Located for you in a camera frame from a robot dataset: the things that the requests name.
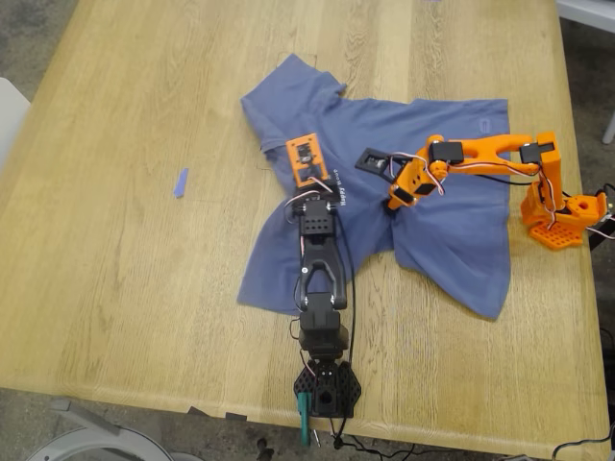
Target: orange robotic arm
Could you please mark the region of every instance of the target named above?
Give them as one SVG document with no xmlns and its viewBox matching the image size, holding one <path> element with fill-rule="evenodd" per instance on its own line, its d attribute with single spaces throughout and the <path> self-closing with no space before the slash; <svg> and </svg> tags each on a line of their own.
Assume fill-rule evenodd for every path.
<svg viewBox="0 0 615 461">
<path fill-rule="evenodd" d="M 519 151 L 521 162 L 501 158 L 507 151 Z M 393 177 L 392 162 L 402 165 Z M 541 133 L 532 141 L 524 134 L 500 134 L 480 139 L 451 139 L 440 135 L 427 139 L 415 154 L 384 154 L 367 149 L 357 168 L 378 174 L 391 182 L 387 206 L 414 206 L 438 189 L 450 173 L 467 175 L 522 175 L 535 177 L 521 203 L 523 222 L 529 234 L 552 249 L 580 245 L 581 233 L 597 224 L 606 214 L 606 194 L 565 197 L 561 186 L 560 155 L 552 132 Z"/>
</svg>

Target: blue tape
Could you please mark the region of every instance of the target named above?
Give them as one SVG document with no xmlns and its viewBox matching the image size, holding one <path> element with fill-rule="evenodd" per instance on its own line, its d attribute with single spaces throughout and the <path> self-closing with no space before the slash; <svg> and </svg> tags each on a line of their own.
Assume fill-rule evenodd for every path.
<svg viewBox="0 0 615 461">
<path fill-rule="evenodd" d="M 185 189 L 185 181 L 188 179 L 188 169 L 184 168 L 180 176 L 177 178 L 177 184 L 175 184 L 175 189 L 173 189 L 173 195 L 175 195 L 176 199 L 184 196 Z"/>
</svg>

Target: shirt sleeve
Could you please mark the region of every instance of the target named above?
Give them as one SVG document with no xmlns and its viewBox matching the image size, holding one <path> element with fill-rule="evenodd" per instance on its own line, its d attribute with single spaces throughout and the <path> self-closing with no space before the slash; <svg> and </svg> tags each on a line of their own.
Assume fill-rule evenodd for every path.
<svg viewBox="0 0 615 461">
<path fill-rule="evenodd" d="M 260 149 L 266 152 L 306 134 L 297 132 L 297 120 L 310 117 L 318 105 L 345 87 L 329 72 L 290 55 L 241 98 L 241 106 L 260 139 Z"/>
</svg>

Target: wood grain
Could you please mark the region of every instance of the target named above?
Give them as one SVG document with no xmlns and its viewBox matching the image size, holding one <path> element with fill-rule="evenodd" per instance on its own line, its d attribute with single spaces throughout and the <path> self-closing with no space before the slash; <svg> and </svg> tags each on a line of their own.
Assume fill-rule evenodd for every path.
<svg viewBox="0 0 615 461">
<path fill-rule="evenodd" d="M 288 318 L 235 302 L 283 198 L 238 99 L 289 52 L 351 98 L 507 98 L 580 192 L 552 1 L 82 0 L 0 176 L 0 385 L 299 424 Z M 537 457 L 606 433 L 589 252 L 527 238 L 522 194 L 497 322 L 391 254 L 360 268 L 350 433 Z"/>
</svg>

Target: robotic arm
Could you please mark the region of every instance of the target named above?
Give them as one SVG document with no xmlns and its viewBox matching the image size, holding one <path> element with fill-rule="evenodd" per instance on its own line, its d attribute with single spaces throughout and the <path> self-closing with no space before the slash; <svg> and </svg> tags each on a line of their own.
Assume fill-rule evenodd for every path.
<svg viewBox="0 0 615 461">
<path fill-rule="evenodd" d="M 301 269 L 295 289 L 301 311 L 299 344 L 309 353 L 294 392 L 302 414 L 302 439 L 308 444 L 307 417 L 352 418 L 361 388 L 350 363 L 339 361 L 349 346 L 348 330 L 339 315 L 347 304 L 346 275 L 337 247 L 339 188 L 327 172 L 315 133 L 287 141 L 286 151 L 297 185 L 286 205 L 292 205 L 299 225 Z M 325 275 L 329 291 L 310 290 L 317 272 Z"/>
<path fill-rule="evenodd" d="M 521 162 L 499 157 L 506 151 L 518 151 Z M 401 166 L 397 174 L 393 173 L 393 162 Z M 388 154 L 368 148 L 356 168 L 391 182 L 385 204 L 390 210 L 414 206 L 436 188 L 442 195 L 441 182 L 450 173 L 535 177 L 521 203 L 521 214 L 529 235 L 553 250 L 580 245 L 585 228 L 600 222 L 607 213 L 602 190 L 595 196 L 565 196 L 552 132 L 539 134 L 536 141 L 524 134 L 448 141 L 433 135 L 416 154 Z"/>
</svg>

